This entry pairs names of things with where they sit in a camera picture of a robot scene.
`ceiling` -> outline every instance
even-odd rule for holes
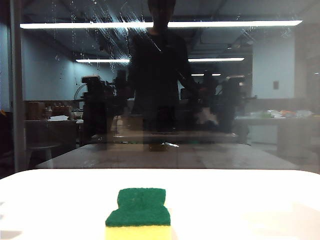
[[[23,23],[151,21],[147,0],[23,0]],[[320,0],[176,0],[172,21],[304,20],[320,23]],[[252,59],[252,43],[261,31],[281,34],[285,28],[176,29],[187,43],[190,58],[246,57]],[[75,58],[108,58],[128,55],[125,30],[25,30],[41,35]],[[226,66],[236,69],[234,63]],[[206,64],[194,66],[201,72]]]

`stool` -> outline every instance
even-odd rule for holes
[[[35,151],[45,151],[45,160],[52,159],[51,149],[60,146],[59,142],[30,143],[26,147],[27,166],[29,168],[31,155]]]

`table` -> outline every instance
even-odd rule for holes
[[[180,144],[151,152],[143,144],[91,144],[36,166],[38,169],[272,169],[298,166],[244,144]]]
[[[277,154],[284,157],[305,158],[309,155],[312,126],[319,123],[319,120],[315,117],[237,117],[234,124],[238,128],[238,143],[240,144],[247,143],[248,126],[276,125]]]
[[[318,240],[320,175],[288,170],[41,169],[0,180],[2,240],[104,240],[124,188],[166,189],[173,240]]]
[[[177,133],[157,133],[152,131],[122,129],[116,132],[114,142],[169,142],[169,143],[236,143],[238,136],[234,133],[211,132],[211,131],[179,131]]]

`wall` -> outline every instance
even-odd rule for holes
[[[0,22],[0,110],[11,111],[8,56],[8,27]]]
[[[100,75],[112,81],[117,72],[109,65],[77,63],[61,51],[27,33],[22,40],[24,100],[73,100],[81,77]]]
[[[295,37],[266,37],[253,46],[252,96],[289,99],[295,95]],[[274,89],[279,81],[279,89]]]

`yellow sponge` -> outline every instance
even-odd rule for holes
[[[106,227],[106,240],[171,240],[171,226]]]

